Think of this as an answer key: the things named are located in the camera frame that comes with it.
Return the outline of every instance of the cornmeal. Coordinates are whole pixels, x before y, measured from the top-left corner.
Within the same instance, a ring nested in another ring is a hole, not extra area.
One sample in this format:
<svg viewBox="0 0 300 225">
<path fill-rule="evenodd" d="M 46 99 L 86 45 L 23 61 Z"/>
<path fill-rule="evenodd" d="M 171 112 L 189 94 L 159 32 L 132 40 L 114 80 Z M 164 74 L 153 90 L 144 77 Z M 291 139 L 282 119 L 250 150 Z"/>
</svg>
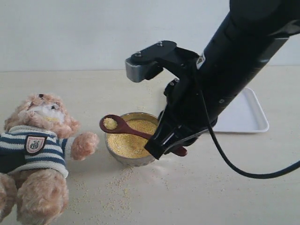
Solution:
<svg viewBox="0 0 300 225">
<path fill-rule="evenodd" d="M 106 127 L 106 129 L 114 130 L 115 128 L 117 128 L 118 123 L 112 118 L 105 118 L 103 120 L 103 125 Z"/>
<path fill-rule="evenodd" d="M 127 124 L 135 130 L 153 135 L 157 129 L 154 123 L 146 120 L 130 120 Z M 147 139 L 129 134 L 110 134 L 108 145 L 113 152 L 126 158 L 142 158 L 150 155 L 144 148 Z"/>
</svg>

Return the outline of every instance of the bowl rim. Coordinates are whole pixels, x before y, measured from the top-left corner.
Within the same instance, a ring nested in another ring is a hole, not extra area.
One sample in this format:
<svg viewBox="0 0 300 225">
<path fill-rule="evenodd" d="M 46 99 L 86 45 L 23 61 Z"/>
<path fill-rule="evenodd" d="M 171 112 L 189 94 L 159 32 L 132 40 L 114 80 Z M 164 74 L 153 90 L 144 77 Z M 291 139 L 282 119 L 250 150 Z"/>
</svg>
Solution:
<svg viewBox="0 0 300 225">
<path fill-rule="evenodd" d="M 145 115 L 148 115 L 148 116 L 151 116 L 155 119 L 158 119 L 157 116 L 155 115 L 152 115 L 150 113 L 147 113 L 147 112 L 128 112 L 128 113 L 125 113 L 125 114 L 122 114 L 120 117 L 124 117 L 124 116 L 127 116 L 127 115 L 132 115 L 132 114 L 145 114 Z M 115 156 L 117 157 L 120 157 L 120 158 L 123 158 L 123 159 L 126 159 L 126 160 L 139 160 L 139 159 L 145 159 L 145 158 L 154 158 L 152 155 L 148 155 L 148 156 L 145 156 L 145 157 L 140 157 L 140 158 L 127 158 L 127 157 L 124 157 L 124 156 L 120 156 L 118 155 L 117 153 L 115 153 L 109 146 L 108 144 L 108 135 L 111 135 L 111 134 L 108 134 L 108 133 L 105 133 L 104 136 L 105 136 L 105 144 L 106 144 L 106 147 L 108 149 L 108 151 L 112 154 L 114 154 Z"/>
</svg>

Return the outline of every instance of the brown spoon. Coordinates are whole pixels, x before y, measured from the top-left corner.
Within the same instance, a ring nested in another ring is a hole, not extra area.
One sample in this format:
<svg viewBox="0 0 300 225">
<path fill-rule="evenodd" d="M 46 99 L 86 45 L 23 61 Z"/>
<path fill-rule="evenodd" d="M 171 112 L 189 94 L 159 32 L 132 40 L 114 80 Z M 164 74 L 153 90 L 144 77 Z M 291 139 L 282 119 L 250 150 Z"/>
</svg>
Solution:
<svg viewBox="0 0 300 225">
<path fill-rule="evenodd" d="M 104 119 L 106 119 L 106 118 L 111 118 L 117 122 L 117 127 L 114 130 L 107 129 L 104 126 Z M 152 135 L 132 129 L 126 123 L 125 120 L 123 120 L 120 116 L 117 116 L 117 115 L 110 114 L 110 115 L 104 116 L 100 120 L 99 125 L 100 125 L 101 130 L 103 130 L 104 132 L 109 133 L 109 134 L 130 134 L 130 135 L 136 135 L 136 136 L 145 138 L 147 140 L 149 140 L 152 137 Z M 177 156 L 182 157 L 182 156 L 186 156 L 188 151 L 183 147 L 179 147 L 178 149 L 174 150 L 172 153 L 174 153 Z"/>
</svg>

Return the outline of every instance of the white wall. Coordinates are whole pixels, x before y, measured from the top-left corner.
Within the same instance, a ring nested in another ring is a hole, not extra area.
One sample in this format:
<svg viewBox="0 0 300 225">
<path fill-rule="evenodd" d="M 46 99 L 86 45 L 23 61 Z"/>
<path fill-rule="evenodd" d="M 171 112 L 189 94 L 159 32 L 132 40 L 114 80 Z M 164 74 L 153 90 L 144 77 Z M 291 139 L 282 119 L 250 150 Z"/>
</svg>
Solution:
<svg viewBox="0 0 300 225">
<path fill-rule="evenodd" d="M 168 39 L 200 53 L 229 0 L 0 0 L 0 71 L 123 69 Z M 270 65 L 300 64 L 300 35 Z"/>
</svg>

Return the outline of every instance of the metal bowl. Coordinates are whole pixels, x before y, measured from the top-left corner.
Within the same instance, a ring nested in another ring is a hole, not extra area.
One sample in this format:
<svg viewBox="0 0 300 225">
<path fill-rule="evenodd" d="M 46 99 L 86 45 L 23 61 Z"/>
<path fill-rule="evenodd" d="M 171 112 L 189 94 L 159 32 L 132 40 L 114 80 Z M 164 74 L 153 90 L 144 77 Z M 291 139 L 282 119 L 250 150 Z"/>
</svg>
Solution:
<svg viewBox="0 0 300 225">
<path fill-rule="evenodd" d="M 145 113 L 145 112 L 130 112 L 130 113 L 121 115 L 120 117 L 123 118 L 126 122 L 130 121 L 130 120 L 147 120 L 149 122 L 154 123 L 155 125 L 158 125 L 157 117 L 155 117 L 151 114 Z M 152 155 L 142 157 L 142 158 L 127 158 L 127 157 L 123 157 L 123 156 L 116 154 L 109 147 L 109 144 L 108 144 L 108 138 L 110 135 L 112 135 L 112 134 L 105 133 L 106 147 L 107 147 L 109 153 L 120 163 L 122 163 L 124 165 L 128 165 L 130 167 L 140 167 L 140 166 L 148 165 L 155 161 L 155 158 Z"/>
</svg>

